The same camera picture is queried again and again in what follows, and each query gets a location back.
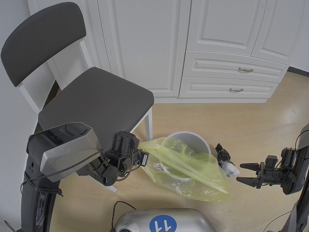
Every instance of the black baseboard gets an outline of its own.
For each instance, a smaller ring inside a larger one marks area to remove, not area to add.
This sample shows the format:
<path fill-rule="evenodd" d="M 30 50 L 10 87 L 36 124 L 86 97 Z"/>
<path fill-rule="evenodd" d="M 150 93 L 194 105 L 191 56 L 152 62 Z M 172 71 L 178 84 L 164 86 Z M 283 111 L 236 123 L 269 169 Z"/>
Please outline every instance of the black baseboard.
<path fill-rule="evenodd" d="M 46 99 L 46 101 L 45 101 L 45 103 L 44 103 L 43 108 L 44 108 L 49 102 L 51 102 L 51 100 L 52 100 L 53 98 L 56 97 L 56 94 L 57 94 L 58 90 L 59 90 L 59 85 L 58 85 L 58 83 L 55 81 L 54 84 L 53 84 L 53 86 L 52 86 L 52 88 L 51 88 L 51 90 L 50 90 L 50 92 L 49 92 L 49 94 L 48 94 L 48 96 L 47 96 L 47 99 Z M 37 126 L 36 126 L 36 129 L 34 130 L 34 133 L 38 133 L 38 132 L 40 132 L 40 131 L 42 131 L 42 130 L 43 130 L 43 129 L 42 129 L 41 125 L 40 125 L 39 122 L 38 122 L 38 123 L 37 123 Z"/>
<path fill-rule="evenodd" d="M 309 77 L 308 72 L 300 70 L 300 69 L 296 69 L 296 68 L 291 67 L 291 66 L 288 68 L 288 72 L 292 72 L 292 73 L 296 73 L 296 74 L 299 74 L 299 75 L 304 75 L 304 76 Z"/>

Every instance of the chair seat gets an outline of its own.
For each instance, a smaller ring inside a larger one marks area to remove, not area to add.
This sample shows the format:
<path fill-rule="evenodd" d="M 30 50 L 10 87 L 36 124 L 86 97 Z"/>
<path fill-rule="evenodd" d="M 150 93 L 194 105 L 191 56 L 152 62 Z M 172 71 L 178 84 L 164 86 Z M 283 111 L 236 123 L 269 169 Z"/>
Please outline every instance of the chair seat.
<path fill-rule="evenodd" d="M 103 153 L 112 150 L 118 131 L 131 131 L 152 107 L 151 91 L 92 67 L 73 80 L 39 113 L 46 130 L 64 123 L 92 127 Z"/>

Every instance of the chair backrest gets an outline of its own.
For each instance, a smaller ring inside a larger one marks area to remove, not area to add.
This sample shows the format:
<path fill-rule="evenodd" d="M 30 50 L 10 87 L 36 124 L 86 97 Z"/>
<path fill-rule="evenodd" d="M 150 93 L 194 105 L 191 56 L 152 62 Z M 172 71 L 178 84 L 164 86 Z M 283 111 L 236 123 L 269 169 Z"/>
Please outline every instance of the chair backrest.
<path fill-rule="evenodd" d="M 76 3 L 63 2 L 33 14 L 8 37 L 1 60 L 17 87 L 37 67 L 86 36 L 83 14 Z"/>

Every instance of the light wood floor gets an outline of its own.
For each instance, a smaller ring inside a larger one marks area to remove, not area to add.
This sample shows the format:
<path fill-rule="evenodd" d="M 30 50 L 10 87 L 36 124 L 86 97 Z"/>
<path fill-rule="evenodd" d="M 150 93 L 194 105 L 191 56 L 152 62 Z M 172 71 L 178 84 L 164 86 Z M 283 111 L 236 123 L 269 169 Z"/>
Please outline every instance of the light wood floor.
<path fill-rule="evenodd" d="M 261 162 L 267 155 L 280 157 L 284 147 L 294 148 L 296 137 L 309 123 L 308 107 L 309 78 L 287 72 L 265 104 L 156 104 L 154 137 L 192 131 L 208 142 L 213 154 L 220 143 L 236 166 Z M 145 141 L 143 124 L 134 133 Z M 253 171 L 239 170 L 240 176 L 255 177 Z M 64 197 L 57 196 L 50 231 L 108 232 L 113 205 L 122 200 L 137 209 L 195 208 L 207 215 L 218 232 L 262 232 L 272 219 L 290 211 L 300 195 L 300 192 L 285 195 L 280 186 L 255 189 L 237 182 L 235 177 L 229 181 L 230 199 L 208 203 L 185 200 L 156 186 L 141 168 L 126 181 L 115 184 L 117 193 L 90 177 L 72 174 L 61 181 Z M 129 210 L 119 204 L 116 220 Z M 277 219 L 268 229 L 280 230 L 287 217 Z"/>

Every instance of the bucket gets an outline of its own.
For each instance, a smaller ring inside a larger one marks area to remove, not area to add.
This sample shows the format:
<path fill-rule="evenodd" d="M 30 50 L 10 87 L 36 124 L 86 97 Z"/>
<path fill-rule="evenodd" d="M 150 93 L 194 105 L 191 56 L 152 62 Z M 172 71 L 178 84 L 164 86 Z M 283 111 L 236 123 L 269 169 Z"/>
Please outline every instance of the bucket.
<path fill-rule="evenodd" d="M 211 149 L 209 148 L 208 143 L 196 133 L 190 131 L 178 131 L 170 134 L 168 137 L 180 139 L 196 153 L 205 152 L 211 154 Z"/>

